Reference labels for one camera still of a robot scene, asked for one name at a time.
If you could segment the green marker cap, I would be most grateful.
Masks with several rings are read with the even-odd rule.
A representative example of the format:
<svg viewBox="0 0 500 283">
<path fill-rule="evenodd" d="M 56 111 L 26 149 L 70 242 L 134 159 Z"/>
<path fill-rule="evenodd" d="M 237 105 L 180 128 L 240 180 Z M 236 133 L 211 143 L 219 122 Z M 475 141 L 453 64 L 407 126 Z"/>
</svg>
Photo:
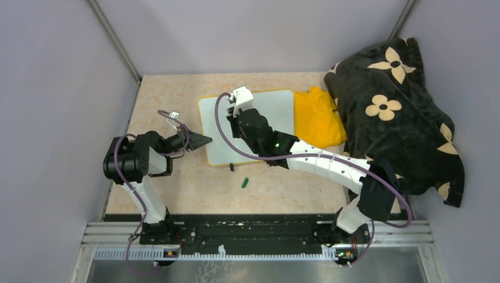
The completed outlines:
<svg viewBox="0 0 500 283">
<path fill-rule="evenodd" d="M 244 188 L 246 188 L 246 186 L 247 186 L 248 182 L 249 182 L 249 179 L 246 177 L 246 178 L 244 179 L 244 181 L 242 182 L 242 184 L 241 184 L 241 188 L 243 188 L 243 189 L 244 189 Z"/>
</svg>

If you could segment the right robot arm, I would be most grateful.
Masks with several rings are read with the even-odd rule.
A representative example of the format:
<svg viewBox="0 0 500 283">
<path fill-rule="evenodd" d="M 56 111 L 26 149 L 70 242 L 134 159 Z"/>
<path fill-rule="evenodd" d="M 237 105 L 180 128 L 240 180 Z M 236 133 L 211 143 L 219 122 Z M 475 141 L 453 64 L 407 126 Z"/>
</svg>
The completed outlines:
<svg viewBox="0 0 500 283">
<path fill-rule="evenodd" d="M 251 150 L 249 158 L 324 177 L 356 194 L 336 213 L 332 235 L 339 243 L 347 243 L 364 224 L 387 222 L 395 200 L 403 198 L 394 171 L 385 160 L 356 159 L 319 149 L 274 130 L 255 108 L 242 111 L 230 107 L 226 119 L 233 138 L 243 140 Z"/>
</svg>

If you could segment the yellow-framed whiteboard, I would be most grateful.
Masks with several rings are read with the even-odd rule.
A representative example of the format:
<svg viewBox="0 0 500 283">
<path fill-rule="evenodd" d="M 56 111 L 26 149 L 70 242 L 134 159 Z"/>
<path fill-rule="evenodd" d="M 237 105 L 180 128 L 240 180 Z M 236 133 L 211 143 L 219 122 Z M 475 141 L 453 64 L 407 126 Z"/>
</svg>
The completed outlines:
<svg viewBox="0 0 500 283">
<path fill-rule="evenodd" d="M 198 102 L 203 135 L 212 166 L 257 162 L 275 157 L 271 166 L 286 168 L 284 155 L 298 138 L 294 134 L 294 95 L 290 90 L 253 93 L 245 86 L 228 96 Z"/>
</svg>

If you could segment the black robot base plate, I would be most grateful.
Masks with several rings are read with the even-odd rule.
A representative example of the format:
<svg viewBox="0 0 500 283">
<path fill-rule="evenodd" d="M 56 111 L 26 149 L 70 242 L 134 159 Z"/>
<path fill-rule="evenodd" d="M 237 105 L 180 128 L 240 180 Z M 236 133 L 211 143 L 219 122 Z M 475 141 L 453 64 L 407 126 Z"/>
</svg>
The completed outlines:
<svg viewBox="0 0 500 283">
<path fill-rule="evenodd" d="M 369 242 L 366 224 L 349 234 L 333 229 L 336 214 L 296 215 L 170 215 L 177 234 L 142 245 L 174 245 L 169 257 L 222 255 L 291 258 L 324 254 L 339 264 L 358 258 L 360 245 Z"/>
</svg>

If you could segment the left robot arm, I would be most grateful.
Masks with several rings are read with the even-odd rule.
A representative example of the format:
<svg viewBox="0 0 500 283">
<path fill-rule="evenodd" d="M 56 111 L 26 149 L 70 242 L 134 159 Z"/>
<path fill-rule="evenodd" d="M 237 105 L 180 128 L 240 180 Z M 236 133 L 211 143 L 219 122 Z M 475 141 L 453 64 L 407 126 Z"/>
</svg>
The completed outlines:
<svg viewBox="0 0 500 283">
<path fill-rule="evenodd" d="M 210 142 L 212 138 L 189 129 L 179 129 L 168 138 L 148 131 L 112 140 L 103 160 L 103 172 L 129 194 L 140 210 L 141 241 L 169 244 L 177 235 L 170 213 L 154 191 L 151 178 L 171 175 L 175 155 L 194 151 Z"/>
</svg>

